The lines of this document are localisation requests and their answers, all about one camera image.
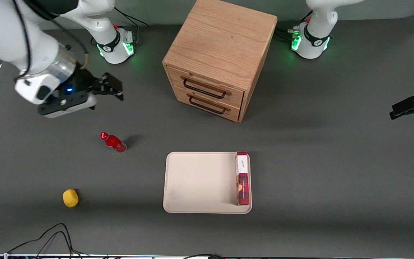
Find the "red bottle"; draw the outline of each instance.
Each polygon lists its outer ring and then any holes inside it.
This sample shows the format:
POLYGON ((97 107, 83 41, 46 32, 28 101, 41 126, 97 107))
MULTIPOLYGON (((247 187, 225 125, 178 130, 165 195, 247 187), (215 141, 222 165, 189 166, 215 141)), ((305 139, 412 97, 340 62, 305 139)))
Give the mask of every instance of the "red bottle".
POLYGON ((114 135, 108 135, 105 132, 100 133, 100 138, 105 141, 105 144, 110 148, 122 153, 127 150, 127 146, 120 139, 114 135))

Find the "green led light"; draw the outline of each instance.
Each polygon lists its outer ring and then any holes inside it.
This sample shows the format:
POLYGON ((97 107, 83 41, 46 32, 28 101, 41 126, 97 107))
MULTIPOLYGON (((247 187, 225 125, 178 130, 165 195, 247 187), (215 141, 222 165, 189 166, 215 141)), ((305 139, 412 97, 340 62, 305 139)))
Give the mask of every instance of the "green led light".
POLYGON ((97 49, 98 49, 98 51, 100 51, 100 56, 102 56, 102 57, 103 57, 102 50, 100 49, 100 47, 98 46, 98 44, 97 44, 97 49))
POLYGON ((325 43, 325 46, 324 46, 324 50, 326 50, 327 49, 327 45, 328 45, 328 42, 330 41, 330 37, 328 37, 328 39, 327 39, 327 42, 325 43))
POLYGON ((133 44, 132 43, 122 43, 122 46, 124 46, 125 51, 127 51, 127 54, 130 56, 133 54, 133 44))
POLYGON ((292 49, 293 50, 297 50, 299 47, 299 43, 301 42, 301 36, 298 35, 298 37, 296 37, 293 42, 292 42, 292 49))

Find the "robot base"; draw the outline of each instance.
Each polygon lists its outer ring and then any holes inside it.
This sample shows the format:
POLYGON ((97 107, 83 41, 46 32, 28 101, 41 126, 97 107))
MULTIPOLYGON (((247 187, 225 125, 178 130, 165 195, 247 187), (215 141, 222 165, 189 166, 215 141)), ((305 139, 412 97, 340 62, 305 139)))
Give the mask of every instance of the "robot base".
MULTIPOLYGON (((294 26, 293 31, 303 31, 301 28, 304 28, 306 24, 306 22, 303 22, 300 25, 294 26)), ((294 38, 292 41, 291 50, 298 53, 298 55, 300 55, 302 58, 315 59, 319 57, 324 50, 327 49, 327 44, 329 41, 330 38, 328 38, 325 42, 322 42, 320 46, 313 46, 311 41, 306 38, 304 33, 298 33, 296 35, 296 38, 294 38)))
POLYGON ((120 42, 112 52, 106 52, 97 45, 100 55, 110 64, 120 64, 134 54, 133 33, 123 28, 117 28, 120 42))

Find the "bottle cap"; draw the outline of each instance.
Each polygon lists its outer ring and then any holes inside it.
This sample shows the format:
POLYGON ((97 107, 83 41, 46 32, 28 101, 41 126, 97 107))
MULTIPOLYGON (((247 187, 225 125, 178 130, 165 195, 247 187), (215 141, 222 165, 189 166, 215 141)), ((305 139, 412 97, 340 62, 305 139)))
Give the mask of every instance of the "bottle cap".
POLYGON ((108 138, 108 134, 106 134, 105 132, 100 133, 100 138, 105 140, 108 138))

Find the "cabinet top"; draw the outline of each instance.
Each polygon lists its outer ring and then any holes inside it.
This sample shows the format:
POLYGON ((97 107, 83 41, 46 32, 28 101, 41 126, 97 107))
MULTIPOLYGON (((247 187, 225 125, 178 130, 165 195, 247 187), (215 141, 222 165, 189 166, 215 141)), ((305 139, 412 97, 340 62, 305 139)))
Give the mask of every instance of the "cabinet top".
POLYGON ((277 17, 219 0, 197 0, 164 63, 248 90, 277 17))

